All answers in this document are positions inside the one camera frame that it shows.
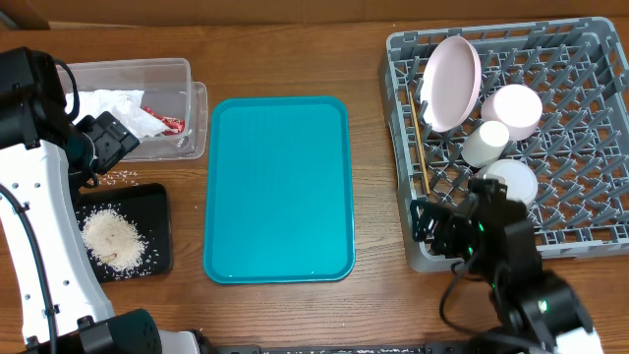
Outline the red snack wrapper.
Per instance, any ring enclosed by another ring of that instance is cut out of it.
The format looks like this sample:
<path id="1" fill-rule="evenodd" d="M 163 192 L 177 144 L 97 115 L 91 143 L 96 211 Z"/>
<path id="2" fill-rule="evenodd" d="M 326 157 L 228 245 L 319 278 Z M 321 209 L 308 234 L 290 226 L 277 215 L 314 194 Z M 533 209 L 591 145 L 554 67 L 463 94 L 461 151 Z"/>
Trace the red snack wrapper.
<path id="1" fill-rule="evenodd" d="M 156 118 L 157 120 L 159 120 L 163 125 L 166 126 L 166 129 L 164 129 L 161 134 L 164 136 L 174 136 L 174 135 L 178 135 L 181 134 L 185 131 L 185 121 L 181 120 L 179 118 L 174 118 L 174 117 L 169 117 L 169 116 L 163 116 L 163 115 L 159 115 L 157 113 L 155 113 L 153 110 L 151 110 L 149 107 L 145 106 L 143 108 L 143 110 L 150 114 L 151 116 L 153 116 L 154 118 Z"/>

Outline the rice leftovers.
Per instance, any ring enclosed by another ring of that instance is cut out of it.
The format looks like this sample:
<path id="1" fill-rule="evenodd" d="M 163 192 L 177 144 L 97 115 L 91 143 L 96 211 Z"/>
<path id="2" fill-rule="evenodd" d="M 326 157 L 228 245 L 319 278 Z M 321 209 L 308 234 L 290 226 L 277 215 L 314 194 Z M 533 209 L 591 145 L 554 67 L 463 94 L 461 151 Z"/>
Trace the rice leftovers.
<path id="1" fill-rule="evenodd" d="M 158 271 L 159 254 L 138 225 L 115 207 L 91 210 L 80 227 L 99 282 L 126 280 Z"/>

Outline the wooden chopstick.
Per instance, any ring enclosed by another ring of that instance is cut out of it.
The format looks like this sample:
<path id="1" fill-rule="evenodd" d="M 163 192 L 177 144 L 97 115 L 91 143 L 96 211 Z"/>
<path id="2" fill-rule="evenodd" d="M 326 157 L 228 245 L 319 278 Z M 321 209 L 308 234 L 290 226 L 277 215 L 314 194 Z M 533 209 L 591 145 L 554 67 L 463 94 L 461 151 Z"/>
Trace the wooden chopstick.
<path id="1" fill-rule="evenodd" d="M 409 104 L 411 106 L 411 113 L 412 113 L 412 119 L 413 119 L 413 125 L 414 125 L 414 131 L 415 131 L 415 138 L 416 138 L 416 145 L 417 145 L 417 150 L 418 150 L 418 154 L 419 154 L 419 161 L 420 161 L 420 166 L 421 166 L 421 170 L 422 170 L 422 179 L 423 179 L 423 186 L 424 186 L 424 191 L 425 194 L 427 196 L 430 195 L 430 187 L 429 187 L 429 178 L 428 178 L 428 171 L 427 171 L 427 166 L 426 166 L 426 161 L 425 161 L 425 152 L 424 152 L 424 145 L 421 139 L 421 129 L 420 129 L 420 125 L 419 125 L 419 120 L 418 120 L 418 115 L 417 115 L 417 109 L 415 106 L 415 100 L 413 97 L 413 92 L 410 88 L 408 88 L 408 94 L 409 94 Z"/>

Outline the grey dishwasher rack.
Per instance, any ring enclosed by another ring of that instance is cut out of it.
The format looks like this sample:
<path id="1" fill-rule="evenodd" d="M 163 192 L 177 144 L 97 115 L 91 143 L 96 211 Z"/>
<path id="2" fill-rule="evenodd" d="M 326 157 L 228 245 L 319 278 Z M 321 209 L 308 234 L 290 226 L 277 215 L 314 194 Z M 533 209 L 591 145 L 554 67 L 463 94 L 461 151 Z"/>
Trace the grey dishwasher rack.
<path id="1" fill-rule="evenodd" d="M 603 17 L 400 31 L 385 42 L 379 68 L 385 123 L 397 169 L 397 203 L 408 266 L 417 272 L 449 270 L 452 260 L 412 237 L 410 202 L 427 198 L 456 206 L 473 169 L 463 160 L 464 140 L 481 125 L 474 109 L 459 127 L 435 132 L 424 121 L 419 90 L 439 43 L 461 36 L 478 51 L 480 96 L 510 84 L 533 89 L 543 104 L 535 132 L 510 142 L 507 159 L 535 173 L 539 189 L 530 206 L 542 256 L 596 258 L 628 251 L 628 62 L 612 22 Z M 413 92 L 424 145 L 430 195 L 424 191 L 408 88 Z"/>

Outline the white cup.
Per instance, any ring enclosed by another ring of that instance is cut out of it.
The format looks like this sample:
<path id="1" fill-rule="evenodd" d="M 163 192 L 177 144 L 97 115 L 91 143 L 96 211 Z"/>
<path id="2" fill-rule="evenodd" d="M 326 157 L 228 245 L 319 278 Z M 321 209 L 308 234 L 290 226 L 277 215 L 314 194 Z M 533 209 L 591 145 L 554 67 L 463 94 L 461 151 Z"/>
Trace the white cup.
<path id="1" fill-rule="evenodd" d="M 498 160 L 507 142 L 509 131 L 499 121 L 487 121 L 471 135 L 464 144 L 461 156 L 466 163 L 482 168 Z"/>

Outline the grey bowl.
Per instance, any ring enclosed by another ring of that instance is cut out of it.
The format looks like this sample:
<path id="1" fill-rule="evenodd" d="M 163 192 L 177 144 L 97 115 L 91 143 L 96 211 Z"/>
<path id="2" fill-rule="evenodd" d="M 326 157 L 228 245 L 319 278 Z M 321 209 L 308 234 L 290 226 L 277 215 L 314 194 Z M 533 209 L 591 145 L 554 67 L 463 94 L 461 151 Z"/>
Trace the grey bowl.
<path id="1" fill-rule="evenodd" d="M 475 174 L 480 179 L 497 179 L 507 186 L 506 198 L 530 207 L 539 189 L 538 178 L 525 163 L 514 159 L 500 159 L 483 167 Z"/>

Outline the large white plate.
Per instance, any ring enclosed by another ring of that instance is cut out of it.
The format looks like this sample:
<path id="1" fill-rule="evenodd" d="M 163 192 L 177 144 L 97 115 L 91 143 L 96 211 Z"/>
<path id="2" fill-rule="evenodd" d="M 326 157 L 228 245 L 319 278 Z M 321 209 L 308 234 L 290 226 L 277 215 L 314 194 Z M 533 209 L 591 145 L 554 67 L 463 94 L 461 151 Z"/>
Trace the large white plate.
<path id="1" fill-rule="evenodd" d="M 439 43 L 425 67 L 420 99 L 424 121 L 438 133 L 460 126 L 479 98 L 482 66 L 476 48 L 461 36 Z"/>

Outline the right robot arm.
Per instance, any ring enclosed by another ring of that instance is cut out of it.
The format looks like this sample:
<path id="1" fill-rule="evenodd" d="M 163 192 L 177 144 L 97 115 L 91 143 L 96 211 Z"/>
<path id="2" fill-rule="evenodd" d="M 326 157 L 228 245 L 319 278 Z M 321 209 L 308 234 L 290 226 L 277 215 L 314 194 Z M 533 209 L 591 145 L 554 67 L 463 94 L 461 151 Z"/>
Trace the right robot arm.
<path id="1" fill-rule="evenodd" d="M 600 353 L 600 337 L 574 288 L 543 268 L 526 205 L 509 200 L 506 185 L 496 179 L 474 178 L 468 190 L 457 207 L 411 201 L 412 234 L 460 260 L 451 268 L 455 277 L 440 299 L 439 315 L 445 318 L 447 300 L 470 274 L 489 285 L 500 324 L 481 331 L 445 320 L 468 340 L 427 343 L 425 352 Z"/>

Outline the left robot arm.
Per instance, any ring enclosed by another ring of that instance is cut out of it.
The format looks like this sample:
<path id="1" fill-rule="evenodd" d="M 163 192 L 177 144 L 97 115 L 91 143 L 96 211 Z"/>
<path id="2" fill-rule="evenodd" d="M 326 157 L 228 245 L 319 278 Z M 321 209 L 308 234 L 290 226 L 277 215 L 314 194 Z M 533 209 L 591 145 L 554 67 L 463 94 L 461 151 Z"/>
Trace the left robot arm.
<path id="1" fill-rule="evenodd" d="M 89 263 L 74 210 L 140 143 L 111 113 L 68 109 L 49 54 L 1 55 L 1 223 L 22 297 L 28 353 L 212 353 L 196 329 L 159 329 L 144 309 L 118 315 Z"/>

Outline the white napkin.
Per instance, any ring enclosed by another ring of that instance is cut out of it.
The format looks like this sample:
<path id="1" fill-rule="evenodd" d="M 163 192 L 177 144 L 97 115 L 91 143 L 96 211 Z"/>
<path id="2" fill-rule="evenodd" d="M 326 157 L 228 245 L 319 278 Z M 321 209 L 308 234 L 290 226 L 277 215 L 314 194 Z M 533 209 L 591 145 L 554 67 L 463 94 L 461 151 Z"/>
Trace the white napkin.
<path id="1" fill-rule="evenodd" d="M 87 115 L 97 118 L 107 111 L 124 123 L 141 107 L 143 90 L 97 89 L 79 92 L 79 114 L 73 120 L 77 125 Z"/>
<path id="2" fill-rule="evenodd" d="M 132 101 L 114 106 L 118 120 L 137 138 L 150 138 L 162 134 L 168 127 Z"/>

